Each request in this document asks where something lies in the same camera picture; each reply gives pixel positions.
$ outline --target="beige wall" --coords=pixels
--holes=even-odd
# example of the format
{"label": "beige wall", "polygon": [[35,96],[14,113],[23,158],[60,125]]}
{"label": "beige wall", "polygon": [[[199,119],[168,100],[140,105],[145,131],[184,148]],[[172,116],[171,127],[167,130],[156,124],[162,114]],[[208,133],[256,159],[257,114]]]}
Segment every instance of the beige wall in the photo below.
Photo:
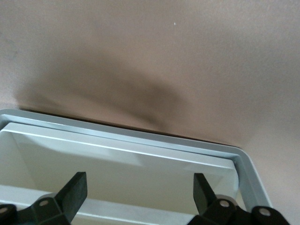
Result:
{"label": "beige wall", "polygon": [[298,1],[1,1],[0,108],[225,143],[300,209]]}

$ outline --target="metal rivet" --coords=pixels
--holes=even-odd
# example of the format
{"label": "metal rivet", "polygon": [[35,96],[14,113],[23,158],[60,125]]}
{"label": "metal rivet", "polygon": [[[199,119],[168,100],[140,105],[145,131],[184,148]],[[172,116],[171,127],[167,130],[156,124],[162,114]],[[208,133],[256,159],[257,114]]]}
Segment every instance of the metal rivet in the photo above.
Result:
{"label": "metal rivet", "polygon": [[260,208],[259,212],[260,212],[260,214],[262,214],[262,215],[264,215],[266,217],[269,217],[271,215],[270,211],[267,210],[267,209],[265,209],[265,208]]}
{"label": "metal rivet", "polygon": [[223,207],[229,207],[229,202],[228,201],[225,201],[225,200],[221,200],[220,201],[220,205],[222,205]]}
{"label": "metal rivet", "polygon": [[39,203],[39,206],[44,206],[44,205],[47,205],[48,203],[49,202],[47,200],[44,200]]}
{"label": "metal rivet", "polygon": [[5,213],[7,210],[8,210],[8,208],[4,207],[4,208],[0,209],[0,213]]}

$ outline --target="plastic container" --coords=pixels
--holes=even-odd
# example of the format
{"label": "plastic container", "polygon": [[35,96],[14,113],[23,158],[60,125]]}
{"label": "plastic container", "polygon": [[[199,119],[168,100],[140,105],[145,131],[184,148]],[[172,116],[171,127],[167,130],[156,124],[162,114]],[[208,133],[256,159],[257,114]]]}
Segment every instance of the plastic container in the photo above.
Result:
{"label": "plastic container", "polygon": [[77,171],[86,171],[88,199],[74,225],[184,225],[197,214],[194,173],[204,173],[216,194],[243,205],[236,158],[210,156],[200,148],[202,153],[192,152],[190,145],[170,143],[163,135],[8,112],[0,116],[1,203],[25,208],[41,195],[58,192]]}

